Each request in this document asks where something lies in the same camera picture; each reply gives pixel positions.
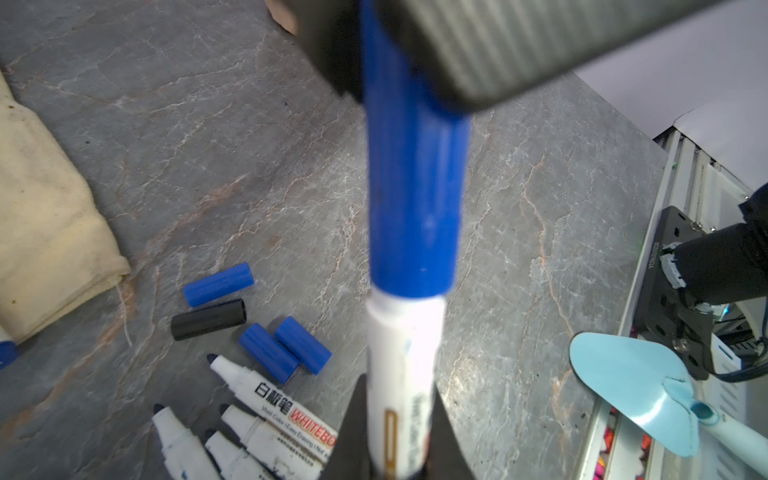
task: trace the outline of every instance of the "blue marker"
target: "blue marker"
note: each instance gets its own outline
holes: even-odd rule
[[[470,120],[441,108],[362,0],[370,261],[368,446],[387,480],[427,455],[435,354],[453,285]]]

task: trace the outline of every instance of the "marker cap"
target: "marker cap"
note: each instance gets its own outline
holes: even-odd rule
[[[285,383],[299,366],[299,360],[258,323],[240,337],[240,345],[264,365],[278,383]]]
[[[234,405],[230,405],[224,411],[221,421],[229,425],[243,443],[247,442],[248,438],[253,434],[253,427],[261,425],[263,422],[259,417],[249,415]]]
[[[253,275],[250,267],[247,263],[241,263],[223,272],[184,285],[184,296],[187,298],[187,303],[194,308],[251,285],[253,285]]]
[[[237,299],[174,316],[170,319],[170,334],[174,340],[184,340],[243,325],[245,321],[245,302]]]
[[[16,344],[12,341],[0,342],[0,369],[13,363],[18,358]]]
[[[275,338],[315,375],[320,373],[332,355],[330,350],[307,332],[292,316],[286,318],[277,327]]]

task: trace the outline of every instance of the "black marker cap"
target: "black marker cap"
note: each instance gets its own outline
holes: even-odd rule
[[[175,340],[184,340],[243,325],[245,320],[245,302],[237,299],[174,316],[170,319],[170,334]]]

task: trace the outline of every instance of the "marker label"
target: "marker label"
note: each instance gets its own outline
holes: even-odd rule
[[[323,463],[328,462],[336,444],[336,430],[318,419],[264,377],[218,356],[211,369],[229,384],[241,402],[265,418]]]
[[[283,480],[316,480],[323,472],[323,464],[266,422],[246,440],[246,449]]]
[[[400,299],[374,288],[366,306],[371,462],[386,480],[411,478],[427,456],[445,298]]]

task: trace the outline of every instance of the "beige cloth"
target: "beige cloth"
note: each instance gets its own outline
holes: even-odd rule
[[[130,270],[85,179],[0,74],[0,325],[21,343]]]

